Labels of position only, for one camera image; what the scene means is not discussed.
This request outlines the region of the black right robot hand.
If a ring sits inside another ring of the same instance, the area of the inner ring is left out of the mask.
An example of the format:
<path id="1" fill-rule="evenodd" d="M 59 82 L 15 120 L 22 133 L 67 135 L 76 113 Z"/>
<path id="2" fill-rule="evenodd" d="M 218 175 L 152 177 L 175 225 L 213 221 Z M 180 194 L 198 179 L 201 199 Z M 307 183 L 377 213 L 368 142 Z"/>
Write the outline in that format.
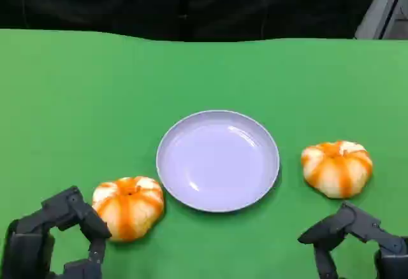
<path id="1" fill-rule="evenodd" d="M 298 238 L 301 244 L 313 246 L 320 278 L 339 277 L 331 251 L 349 234 L 363 243 L 375 241 L 379 245 L 374 255 L 377 278 L 407 278 L 407 237 L 385 231 L 378 218 L 347 201 Z"/>

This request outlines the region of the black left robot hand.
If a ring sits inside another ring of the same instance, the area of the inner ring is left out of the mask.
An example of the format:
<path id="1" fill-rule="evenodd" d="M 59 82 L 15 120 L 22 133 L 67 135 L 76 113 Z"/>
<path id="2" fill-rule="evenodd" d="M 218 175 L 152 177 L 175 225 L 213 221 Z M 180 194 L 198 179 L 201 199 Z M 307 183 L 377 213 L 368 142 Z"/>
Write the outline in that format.
<path id="1" fill-rule="evenodd" d="M 67 262 L 61 274 L 54 273 L 50 265 L 55 238 L 50 230 L 65 231 L 75 225 L 90 242 L 89 256 Z M 106 241 L 111 236 L 106 222 L 84 201 L 78 187 L 72 186 L 44 200 L 34 213 L 10 223 L 1 278 L 102 278 Z"/>

